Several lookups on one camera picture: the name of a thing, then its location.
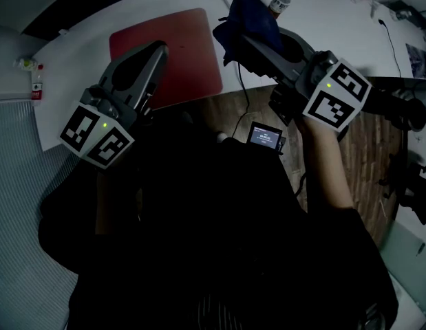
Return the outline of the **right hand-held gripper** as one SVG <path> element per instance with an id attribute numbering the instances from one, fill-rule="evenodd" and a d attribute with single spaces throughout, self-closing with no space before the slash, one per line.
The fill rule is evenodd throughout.
<path id="1" fill-rule="evenodd" d="M 279 32 L 280 52 L 241 36 L 239 63 L 260 77 L 296 81 L 292 88 L 277 85 L 270 97 L 271 109 L 285 125 L 303 115 L 342 132 L 362 110 L 372 85 L 345 59 L 330 51 L 315 52 L 291 30 L 280 27 Z"/>

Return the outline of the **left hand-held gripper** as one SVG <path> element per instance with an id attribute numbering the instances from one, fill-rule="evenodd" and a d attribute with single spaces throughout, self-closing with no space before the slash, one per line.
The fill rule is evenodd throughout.
<path id="1" fill-rule="evenodd" d="M 115 58 L 99 85 L 86 88 L 74 101 L 58 132 L 59 141 L 79 158 L 108 168 L 133 143 L 134 126 L 146 117 L 148 101 L 164 73 L 165 42 L 136 46 Z"/>

